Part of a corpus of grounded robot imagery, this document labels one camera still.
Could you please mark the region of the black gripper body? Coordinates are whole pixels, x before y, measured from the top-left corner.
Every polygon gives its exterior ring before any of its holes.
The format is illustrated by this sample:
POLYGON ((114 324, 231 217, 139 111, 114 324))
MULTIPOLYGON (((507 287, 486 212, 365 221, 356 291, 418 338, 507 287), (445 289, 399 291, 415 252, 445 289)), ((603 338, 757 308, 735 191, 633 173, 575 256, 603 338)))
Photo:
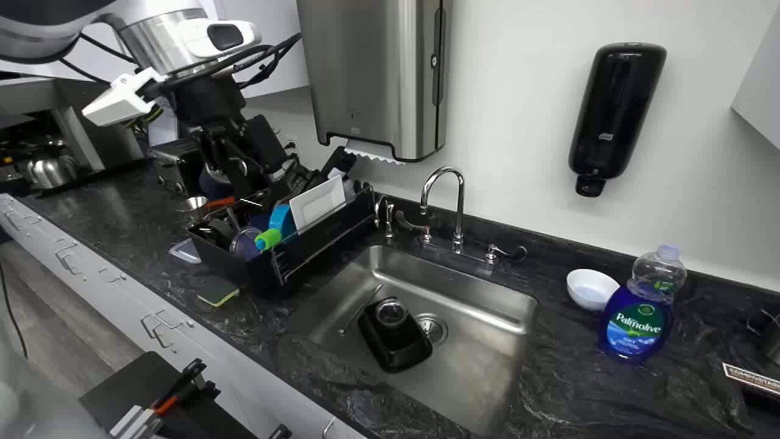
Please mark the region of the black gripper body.
POLYGON ((243 117, 246 101, 231 77, 202 77, 174 85, 165 98, 179 119, 198 132, 204 163, 228 172, 231 158, 257 172, 278 172, 285 149, 263 116, 243 117))

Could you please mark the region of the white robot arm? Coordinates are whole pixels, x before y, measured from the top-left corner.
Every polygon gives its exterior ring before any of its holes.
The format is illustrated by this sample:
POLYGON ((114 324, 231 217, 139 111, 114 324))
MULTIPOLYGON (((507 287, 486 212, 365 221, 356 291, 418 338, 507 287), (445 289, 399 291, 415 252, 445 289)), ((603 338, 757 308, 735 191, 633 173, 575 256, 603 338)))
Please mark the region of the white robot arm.
POLYGON ((274 77, 302 34, 268 45, 253 22, 214 19, 202 0, 0 0, 0 57, 64 61, 91 26, 111 28, 137 65, 83 107, 94 126, 135 122, 168 102, 200 149, 204 173, 237 198, 275 206, 328 180, 263 116, 243 116, 243 89, 274 77))

